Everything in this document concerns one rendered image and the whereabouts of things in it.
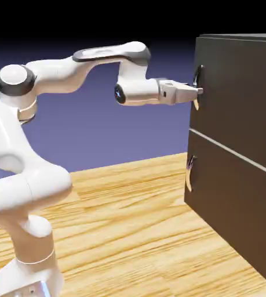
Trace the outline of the dark brown wooden cabinet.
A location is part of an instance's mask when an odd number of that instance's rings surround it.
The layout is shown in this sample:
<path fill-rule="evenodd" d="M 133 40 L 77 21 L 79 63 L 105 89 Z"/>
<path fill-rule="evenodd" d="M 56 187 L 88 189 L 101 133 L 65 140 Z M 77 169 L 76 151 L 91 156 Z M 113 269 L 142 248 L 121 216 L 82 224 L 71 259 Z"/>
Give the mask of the dark brown wooden cabinet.
<path fill-rule="evenodd" d="M 266 34 L 203 34 L 185 202 L 266 279 Z"/>

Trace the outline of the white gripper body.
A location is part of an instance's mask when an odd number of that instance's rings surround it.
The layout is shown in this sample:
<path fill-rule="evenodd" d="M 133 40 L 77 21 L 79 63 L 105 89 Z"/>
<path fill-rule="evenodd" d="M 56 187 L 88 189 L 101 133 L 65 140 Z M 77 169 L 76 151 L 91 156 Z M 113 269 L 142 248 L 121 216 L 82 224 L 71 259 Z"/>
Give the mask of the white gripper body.
<path fill-rule="evenodd" d="M 175 83 L 175 103 L 193 102 L 197 99 L 197 88 L 181 83 Z"/>

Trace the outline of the dark brown cabinet door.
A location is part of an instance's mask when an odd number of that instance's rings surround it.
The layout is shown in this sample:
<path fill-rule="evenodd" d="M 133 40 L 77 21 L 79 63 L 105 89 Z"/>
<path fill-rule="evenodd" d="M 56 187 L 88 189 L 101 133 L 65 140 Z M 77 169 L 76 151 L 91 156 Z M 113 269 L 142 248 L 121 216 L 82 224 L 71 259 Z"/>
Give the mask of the dark brown cabinet door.
<path fill-rule="evenodd" d="M 185 202 L 266 279 L 266 167 L 191 129 Z"/>
<path fill-rule="evenodd" d="M 266 167 L 266 34 L 201 35 L 200 64 L 191 128 Z"/>

